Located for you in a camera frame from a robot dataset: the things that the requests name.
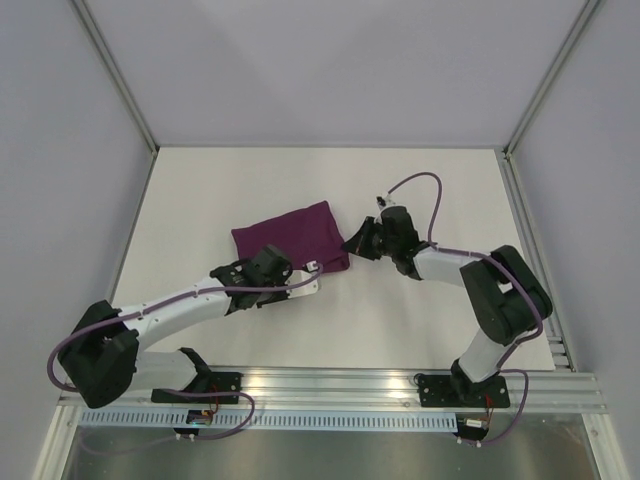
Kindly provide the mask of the purple cloth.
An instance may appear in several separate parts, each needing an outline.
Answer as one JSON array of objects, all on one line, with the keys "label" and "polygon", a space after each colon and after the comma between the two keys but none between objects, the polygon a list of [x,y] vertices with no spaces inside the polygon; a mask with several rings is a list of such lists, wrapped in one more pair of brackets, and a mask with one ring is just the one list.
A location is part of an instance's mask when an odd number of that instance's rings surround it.
[{"label": "purple cloth", "polygon": [[272,245],[285,253],[295,269],[316,261],[325,274],[350,268],[349,255],[342,249],[340,234],[330,204],[324,200],[306,208],[231,230],[239,258],[254,257]]}]

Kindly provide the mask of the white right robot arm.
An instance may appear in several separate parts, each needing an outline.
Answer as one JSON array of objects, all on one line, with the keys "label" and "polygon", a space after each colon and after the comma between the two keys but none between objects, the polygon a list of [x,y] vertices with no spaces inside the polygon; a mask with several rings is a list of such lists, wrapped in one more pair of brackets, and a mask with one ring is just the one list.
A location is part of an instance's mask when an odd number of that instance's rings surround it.
[{"label": "white right robot arm", "polygon": [[436,281],[466,291],[478,331],[450,370],[456,401],[475,404],[499,378],[506,360],[544,332],[553,304],[518,250],[503,245],[489,253],[445,248],[420,238],[404,206],[365,218],[342,250],[367,260],[388,257],[416,281]]}]

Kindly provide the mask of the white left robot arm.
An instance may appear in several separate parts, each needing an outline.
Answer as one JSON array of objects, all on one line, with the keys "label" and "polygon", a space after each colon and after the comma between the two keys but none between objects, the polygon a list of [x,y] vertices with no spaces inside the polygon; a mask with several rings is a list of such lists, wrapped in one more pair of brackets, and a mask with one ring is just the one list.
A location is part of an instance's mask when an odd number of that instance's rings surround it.
[{"label": "white left robot arm", "polygon": [[153,352],[151,346],[204,321],[286,298],[291,260],[268,245],[250,259],[212,270],[192,286],[163,298],[115,308],[92,304],[57,357],[91,409],[127,392],[148,390],[155,403],[211,401],[240,387],[236,373],[216,374],[190,347]]}]

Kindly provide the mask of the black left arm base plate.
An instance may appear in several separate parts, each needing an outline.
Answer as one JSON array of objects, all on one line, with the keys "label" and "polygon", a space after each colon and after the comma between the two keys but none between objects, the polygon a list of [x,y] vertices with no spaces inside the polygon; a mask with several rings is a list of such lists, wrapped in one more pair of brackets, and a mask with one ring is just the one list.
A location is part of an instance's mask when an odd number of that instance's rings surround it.
[{"label": "black left arm base plate", "polygon": [[[195,404],[195,403],[212,403],[212,404],[232,404],[239,402],[237,393],[242,388],[243,374],[234,371],[212,372],[207,374],[198,374],[196,378],[180,390],[180,395],[170,393],[168,389],[154,389],[151,394],[151,401],[158,404]],[[230,392],[230,396],[222,397],[188,397],[183,393],[225,393]]]}]

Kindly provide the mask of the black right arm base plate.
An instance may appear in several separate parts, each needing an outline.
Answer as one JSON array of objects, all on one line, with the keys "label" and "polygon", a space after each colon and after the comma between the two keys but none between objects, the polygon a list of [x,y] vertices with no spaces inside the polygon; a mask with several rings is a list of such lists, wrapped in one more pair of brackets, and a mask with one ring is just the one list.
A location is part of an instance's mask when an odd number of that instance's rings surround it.
[{"label": "black right arm base plate", "polygon": [[424,408],[498,408],[511,406],[506,380],[495,374],[473,383],[462,377],[418,373],[413,377]]}]

